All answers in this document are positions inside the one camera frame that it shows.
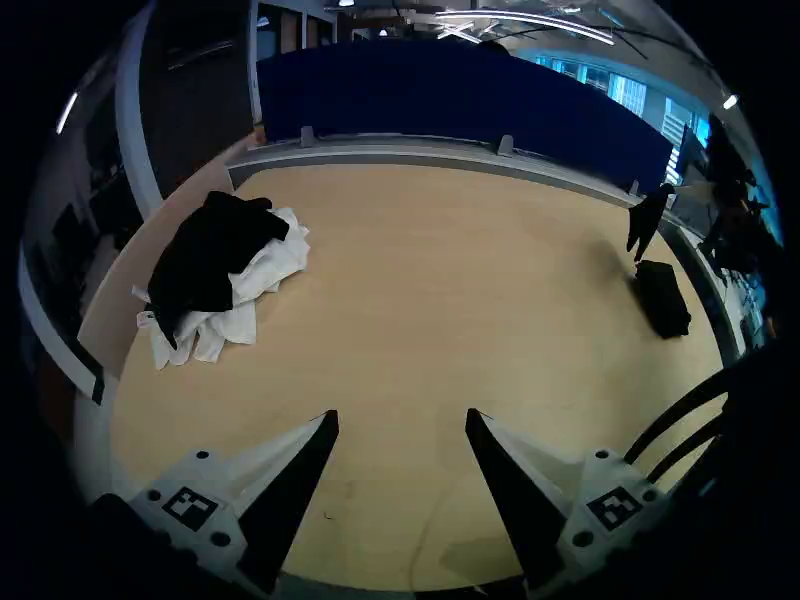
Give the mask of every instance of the white towel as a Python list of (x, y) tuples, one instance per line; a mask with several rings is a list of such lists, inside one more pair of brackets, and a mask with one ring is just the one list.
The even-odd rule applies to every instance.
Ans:
[(236, 344), (256, 343), (255, 299), (265, 292), (277, 292), (281, 280), (304, 270), (308, 264), (309, 246), (305, 240), (308, 228), (298, 223), (291, 208), (271, 212), (289, 224), (286, 239), (270, 241), (241, 273), (228, 275), (233, 289), (231, 310), (187, 314), (176, 329), (177, 350), (169, 345), (155, 319), (143, 318), (145, 313), (137, 316), (138, 326), (150, 329), (156, 369), (163, 369), (167, 362), (184, 364), (198, 333), (194, 357), (204, 362), (217, 362), (226, 340)]

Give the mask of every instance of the blue partition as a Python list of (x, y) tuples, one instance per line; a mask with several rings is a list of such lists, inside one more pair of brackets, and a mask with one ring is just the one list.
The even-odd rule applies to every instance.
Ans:
[(270, 141), (402, 133), (499, 142), (644, 191), (664, 179), (672, 145), (594, 88), (550, 69), (458, 42), (378, 40), (258, 63)]

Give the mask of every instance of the ceiling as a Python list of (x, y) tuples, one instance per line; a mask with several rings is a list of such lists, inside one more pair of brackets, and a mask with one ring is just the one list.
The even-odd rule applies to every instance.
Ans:
[[(691, 42), (684, 39), (653, 0), (355, 0), (354, 6), (344, 9), (338, 7), (336, 0), (329, 0), (328, 6), (328, 10), (342, 11), (360, 18), (385, 16), (388, 19), (396, 18), (399, 14), (414, 24), (417, 33), (442, 29), (441, 24), (433, 18), (435, 12), (479, 8), (546, 15), (594, 27), (621, 27), (646, 32), (671, 43), (691, 46)], [(504, 21), (495, 26), (492, 32), (481, 34), (489, 22), (486, 19), (476, 20), (475, 27), (466, 31), (484, 40), (531, 29), (530, 24)], [(405, 33), (401, 30), (390, 32), (396, 36)], [(541, 35), (571, 34), (550, 30)]]

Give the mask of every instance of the window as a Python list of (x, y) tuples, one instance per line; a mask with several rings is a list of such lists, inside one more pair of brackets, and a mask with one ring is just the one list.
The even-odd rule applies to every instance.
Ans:
[(641, 117), (644, 113), (644, 98), (647, 95), (647, 86), (633, 79), (628, 79), (616, 73), (611, 74), (608, 96), (615, 102), (619, 102)]
[(578, 63), (571, 63), (564, 60), (554, 60), (553, 69), (555, 69), (559, 73), (563, 73), (567, 77), (578, 79), (578, 71), (580, 69), (580, 65)]
[(601, 92), (608, 93), (609, 83), (611, 81), (611, 73), (597, 69), (595, 67), (584, 68), (584, 83), (597, 88)]

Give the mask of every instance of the black cloth hanging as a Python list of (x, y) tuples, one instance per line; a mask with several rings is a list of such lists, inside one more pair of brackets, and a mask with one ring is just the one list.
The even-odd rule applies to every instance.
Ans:
[(228, 273), (241, 273), (270, 240), (285, 240), (289, 224), (267, 198), (245, 201), (209, 192), (161, 253), (147, 291), (158, 326), (177, 349), (175, 330), (187, 313), (233, 308)]
[(644, 251), (647, 250), (647, 246), (650, 244), (650, 240), (653, 239), (659, 222), (661, 222), (661, 215), (667, 206), (667, 196), (674, 193), (674, 187), (668, 183), (662, 183), (655, 192), (648, 194), (639, 204), (629, 209), (630, 225), (626, 249), (630, 252), (638, 240), (639, 247), (636, 249), (634, 261), (639, 262), (642, 260)]

